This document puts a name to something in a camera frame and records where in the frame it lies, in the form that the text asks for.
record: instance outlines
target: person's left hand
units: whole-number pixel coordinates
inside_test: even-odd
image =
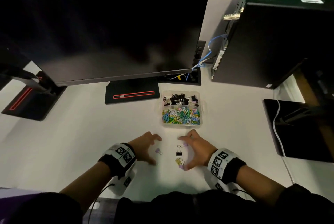
[[[146,161],[149,164],[156,165],[155,159],[148,154],[148,148],[154,145],[156,139],[158,141],[162,140],[158,134],[152,135],[151,132],[146,132],[142,136],[128,142],[128,144],[133,147],[138,161]]]

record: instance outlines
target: person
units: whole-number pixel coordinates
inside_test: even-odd
[[[138,161],[156,164],[148,154],[148,148],[156,140],[162,139],[147,132],[125,146],[133,151]],[[212,156],[219,152],[195,130],[179,140],[190,145],[195,153],[185,170],[211,165]],[[4,223],[82,223],[82,216],[111,178],[125,175],[123,166],[115,155],[110,154],[113,150],[115,148],[111,147],[109,154],[61,192],[37,194],[24,202]],[[240,158],[232,160],[226,165],[221,180],[238,184],[255,202],[222,190],[208,190],[196,195],[171,192],[142,203],[121,198],[110,223],[279,223],[291,220],[309,223],[333,220],[334,204],[326,198],[312,194],[298,184],[285,188],[253,170]]]

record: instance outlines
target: red outlined slot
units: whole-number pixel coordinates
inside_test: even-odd
[[[128,97],[137,97],[144,95],[154,95],[154,91],[146,91],[146,92],[138,92],[138,93],[130,93],[130,94],[122,94],[122,95],[114,95],[114,99],[128,98]]]
[[[29,87],[26,91],[24,91],[24,93],[16,100],[16,102],[12,105],[12,107],[9,108],[9,110],[11,111],[15,110],[31,91],[32,91],[31,87]]]

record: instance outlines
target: monitor screen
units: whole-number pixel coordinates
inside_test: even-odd
[[[0,38],[58,86],[189,72],[207,0],[0,0]]]

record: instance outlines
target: clear plastic box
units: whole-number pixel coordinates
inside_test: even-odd
[[[195,107],[195,106],[191,106],[191,105],[168,105],[168,106],[165,106],[165,102],[163,100],[164,97],[167,97],[167,98],[170,98],[172,95],[182,95],[184,94],[186,97],[191,97],[192,95],[195,95],[196,98],[198,99],[198,107]],[[192,109],[197,109],[198,110],[198,113],[199,113],[199,124],[167,124],[164,122],[164,118],[163,118],[163,114],[164,114],[164,111],[165,110],[168,110],[168,109],[175,109],[175,108],[182,108],[182,107],[185,107],[185,108],[192,108]],[[184,126],[191,126],[191,127],[198,127],[200,126],[202,123],[203,123],[203,120],[202,120],[202,105],[201,105],[201,99],[200,99],[200,95],[199,95],[199,92],[196,92],[196,91],[164,91],[162,93],[162,109],[161,109],[161,122],[164,126],[168,126],[168,127],[184,127]]]

